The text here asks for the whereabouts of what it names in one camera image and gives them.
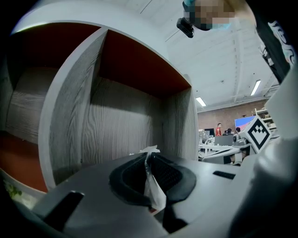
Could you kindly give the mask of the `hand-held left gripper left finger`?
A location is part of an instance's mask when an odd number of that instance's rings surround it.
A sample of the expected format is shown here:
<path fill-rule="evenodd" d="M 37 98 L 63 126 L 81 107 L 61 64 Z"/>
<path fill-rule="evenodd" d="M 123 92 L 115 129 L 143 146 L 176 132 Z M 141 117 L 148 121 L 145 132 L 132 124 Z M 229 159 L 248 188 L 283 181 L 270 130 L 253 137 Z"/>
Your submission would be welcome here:
<path fill-rule="evenodd" d="M 145 171 L 146 153 L 115 168 L 109 176 L 113 193 L 125 203 L 138 206 L 151 206 L 149 197 L 144 195 L 147 174 Z"/>

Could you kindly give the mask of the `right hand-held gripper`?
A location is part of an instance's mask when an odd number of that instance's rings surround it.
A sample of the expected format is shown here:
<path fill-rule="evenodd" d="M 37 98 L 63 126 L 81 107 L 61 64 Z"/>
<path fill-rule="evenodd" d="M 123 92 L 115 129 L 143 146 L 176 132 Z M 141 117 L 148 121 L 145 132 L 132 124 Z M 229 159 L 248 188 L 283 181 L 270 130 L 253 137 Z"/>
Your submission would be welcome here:
<path fill-rule="evenodd" d="M 249 144 L 255 154 L 261 152 L 268 144 L 272 137 L 272 133 L 264 121 L 256 115 L 240 133 L 233 136 L 233 146 L 243 147 Z M 236 162 L 242 161 L 242 153 L 240 149 L 222 149 L 217 152 L 213 152 L 201 159 L 202 162 L 220 164 L 220 165 L 232 165 Z"/>

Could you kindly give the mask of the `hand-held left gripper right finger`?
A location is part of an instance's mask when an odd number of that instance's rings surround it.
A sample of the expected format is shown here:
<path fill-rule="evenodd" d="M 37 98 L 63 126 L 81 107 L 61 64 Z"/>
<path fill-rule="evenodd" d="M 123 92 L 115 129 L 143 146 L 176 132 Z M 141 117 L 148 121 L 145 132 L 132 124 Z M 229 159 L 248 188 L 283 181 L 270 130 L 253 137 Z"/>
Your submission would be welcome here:
<path fill-rule="evenodd" d="M 151 172 L 166 195 L 167 204 L 184 201 L 196 186 L 196 175 L 189 168 L 166 158 L 160 153 L 152 153 Z"/>

